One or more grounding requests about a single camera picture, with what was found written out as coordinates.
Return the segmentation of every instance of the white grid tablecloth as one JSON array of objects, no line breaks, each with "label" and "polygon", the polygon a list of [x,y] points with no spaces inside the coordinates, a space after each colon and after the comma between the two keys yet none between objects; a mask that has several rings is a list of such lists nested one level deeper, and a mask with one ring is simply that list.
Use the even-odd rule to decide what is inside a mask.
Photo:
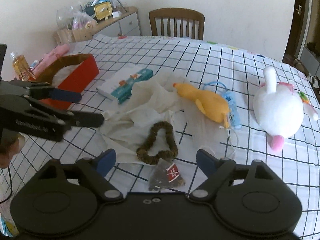
[{"label": "white grid tablecloth", "polygon": [[[223,82],[234,91],[243,122],[234,160],[239,164],[250,164],[254,159],[266,162],[301,200],[303,212],[295,233],[305,240],[320,237],[319,122],[310,121],[305,115],[299,131],[285,140],[283,151],[274,153],[268,146],[265,131],[255,121],[252,108],[253,96],[263,82],[263,68],[271,65],[276,68],[278,81],[292,83],[297,90],[306,93],[319,113],[319,103],[302,73],[287,64],[244,50],[188,39],[118,39],[97,35],[93,40],[79,45],[79,48],[80,53],[94,55],[100,73],[83,92],[81,102],[72,106],[73,110],[102,112],[108,109],[111,101],[99,95],[96,87],[125,63],[143,65],[152,69],[154,74],[173,71],[177,75],[186,76],[199,88],[207,82]],[[196,165],[198,149],[193,145],[183,111],[174,115],[174,122],[181,149],[176,163],[186,180],[186,185],[178,190],[190,193],[206,176]],[[73,128],[60,143],[28,137],[25,147],[10,164],[13,192],[18,192],[51,158],[59,158],[61,163],[73,163],[79,158],[97,156],[102,150],[106,150],[103,148],[102,138],[90,128]],[[147,165],[121,163],[110,171],[106,179],[124,194],[128,191],[147,191],[151,169]],[[1,172],[0,181],[8,195],[10,189],[7,169]]]}]

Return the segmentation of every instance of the brown scrunchie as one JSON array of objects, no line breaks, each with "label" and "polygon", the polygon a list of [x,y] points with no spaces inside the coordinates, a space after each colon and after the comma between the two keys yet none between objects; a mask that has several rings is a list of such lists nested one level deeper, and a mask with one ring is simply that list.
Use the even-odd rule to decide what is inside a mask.
[{"label": "brown scrunchie", "polygon": [[[156,141],[157,133],[160,129],[165,129],[165,139],[170,151],[159,151],[155,156],[150,156],[148,151]],[[151,129],[146,141],[137,149],[139,160],[146,164],[156,165],[159,159],[174,159],[178,155],[178,148],[173,138],[173,126],[168,122],[157,122]]]}]

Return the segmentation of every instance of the white cable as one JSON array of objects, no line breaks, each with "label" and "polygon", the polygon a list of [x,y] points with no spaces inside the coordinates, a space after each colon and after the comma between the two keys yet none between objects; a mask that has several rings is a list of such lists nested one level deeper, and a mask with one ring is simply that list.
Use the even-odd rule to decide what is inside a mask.
[{"label": "white cable", "polygon": [[[232,128],[226,129],[226,131],[227,131],[227,133],[228,133],[228,137],[229,137],[229,140],[230,140],[230,145],[231,145],[231,146],[232,146],[232,148],[233,148],[233,152],[232,152],[231,154],[229,154],[228,156],[226,156],[227,158],[229,158],[229,157],[230,157],[230,156],[232,156],[232,155],[236,152],[236,150],[238,149],[238,145],[239,145],[239,137],[238,137],[238,135],[237,135],[236,131],[235,131],[235,130],[233,130]],[[234,134],[236,135],[236,138],[237,138],[237,143],[236,143],[236,147],[235,147],[235,148],[233,147],[233,144],[232,144],[232,142],[231,142],[230,131],[233,131],[233,132],[234,132]]]}]

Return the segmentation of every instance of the drawer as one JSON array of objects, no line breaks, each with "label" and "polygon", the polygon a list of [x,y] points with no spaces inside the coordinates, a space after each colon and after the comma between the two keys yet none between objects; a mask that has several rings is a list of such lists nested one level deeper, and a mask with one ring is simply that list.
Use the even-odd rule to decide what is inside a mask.
[{"label": "drawer", "polygon": [[132,31],[128,32],[125,36],[140,36],[139,27],[135,27]]},{"label": "drawer", "polygon": [[119,22],[120,22],[122,35],[127,35],[127,33],[129,33],[134,28],[139,26],[137,13],[129,15],[121,19]]},{"label": "drawer", "polygon": [[103,30],[99,31],[97,34],[103,34],[108,37],[118,37],[121,36],[119,22],[115,22]]}]

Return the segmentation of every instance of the wooden chair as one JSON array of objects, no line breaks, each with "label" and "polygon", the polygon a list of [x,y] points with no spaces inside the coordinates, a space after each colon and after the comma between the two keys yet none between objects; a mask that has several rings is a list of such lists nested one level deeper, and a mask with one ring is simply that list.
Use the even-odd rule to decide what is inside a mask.
[{"label": "wooden chair", "polygon": [[177,19],[180,19],[180,37],[183,37],[183,20],[187,20],[186,36],[189,37],[189,22],[192,20],[192,34],[191,38],[195,39],[196,21],[198,23],[198,39],[203,40],[204,31],[204,15],[194,10],[184,8],[161,8],[149,12],[149,19],[151,25],[151,31],[153,36],[158,36],[156,27],[156,18],[161,19],[161,36],[164,35],[164,23],[163,19],[167,18],[167,36],[171,36],[170,19],[174,19],[173,36],[177,37]]}]

